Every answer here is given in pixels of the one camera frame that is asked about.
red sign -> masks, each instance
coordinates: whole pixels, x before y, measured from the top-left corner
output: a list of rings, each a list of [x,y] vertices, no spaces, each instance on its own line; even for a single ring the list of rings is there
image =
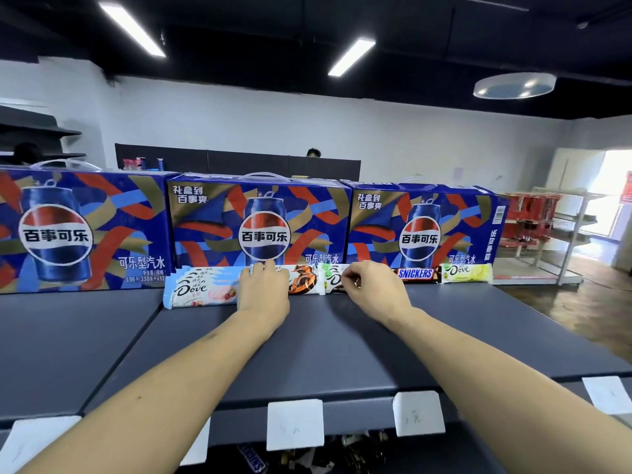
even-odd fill
[[[632,171],[628,171],[628,181],[621,194],[621,203],[632,203]]]

barcode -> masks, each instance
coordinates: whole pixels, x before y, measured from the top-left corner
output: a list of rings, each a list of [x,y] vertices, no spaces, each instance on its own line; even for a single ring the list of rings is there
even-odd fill
[[[496,213],[494,214],[494,219],[492,220],[492,224],[500,224],[502,223],[502,217],[505,214],[505,206],[498,206],[496,208]]]

black ceiling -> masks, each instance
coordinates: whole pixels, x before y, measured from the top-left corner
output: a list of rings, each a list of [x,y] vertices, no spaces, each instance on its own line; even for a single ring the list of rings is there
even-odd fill
[[[528,11],[468,0],[116,0],[163,37],[165,61],[133,43],[96,0],[1,1],[0,19],[38,54],[84,53],[108,76],[564,119],[632,113],[632,0],[487,0]],[[342,78],[329,77],[361,35],[375,48]],[[560,76],[553,93],[472,96],[481,78],[536,69]]]

pepsi box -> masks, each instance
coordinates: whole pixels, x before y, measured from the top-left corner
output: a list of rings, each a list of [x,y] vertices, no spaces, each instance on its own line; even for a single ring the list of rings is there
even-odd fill
[[[175,173],[0,167],[0,293],[162,287]]]
[[[351,189],[338,181],[187,173],[168,190],[178,267],[343,261]]]
[[[353,188],[346,262],[392,268],[494,262],[508,200],[478,186],[371,184]]]

person's left arm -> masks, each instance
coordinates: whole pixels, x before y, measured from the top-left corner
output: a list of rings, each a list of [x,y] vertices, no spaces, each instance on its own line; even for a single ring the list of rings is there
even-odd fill
[[[238,310],[78,422],[19,474],[170,474],[237,374],[289,312],[287,270],[241,273]]]

